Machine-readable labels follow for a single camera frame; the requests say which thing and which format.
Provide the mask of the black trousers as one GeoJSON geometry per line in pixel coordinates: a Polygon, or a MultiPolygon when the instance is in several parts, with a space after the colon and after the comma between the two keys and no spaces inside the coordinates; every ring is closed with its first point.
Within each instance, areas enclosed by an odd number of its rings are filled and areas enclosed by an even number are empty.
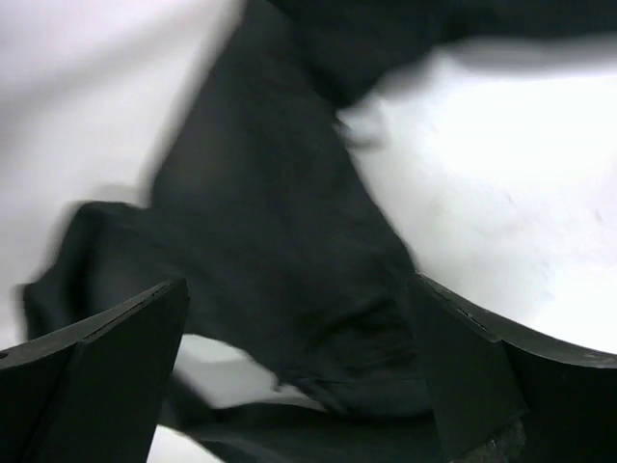
{"type": "Polygon", "coordinates": [[[26,335],[181,278],[184,331],[314,406],[166,425],[232,462],[449,462],[412,326],[424,276],[616,357],[612,1],[249,1],[144,206],[87,202],[26,335]]]}

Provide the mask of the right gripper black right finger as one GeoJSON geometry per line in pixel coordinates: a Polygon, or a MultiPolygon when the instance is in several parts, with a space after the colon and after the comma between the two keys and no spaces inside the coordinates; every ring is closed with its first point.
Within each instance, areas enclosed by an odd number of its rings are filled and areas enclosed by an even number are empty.
{"type": "Polygon", "coordinates": [[[412,326],[449,462],[613,462],[616,357],[417,275],[412,326]]]}

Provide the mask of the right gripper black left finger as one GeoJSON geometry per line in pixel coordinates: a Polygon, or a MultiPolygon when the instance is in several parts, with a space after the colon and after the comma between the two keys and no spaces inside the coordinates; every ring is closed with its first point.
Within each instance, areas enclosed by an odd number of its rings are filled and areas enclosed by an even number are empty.
{"type": "Polygon", "coordinates": [[[187,309],[176,280],[2,351],[2,461],[146,461],[187,309]]]}

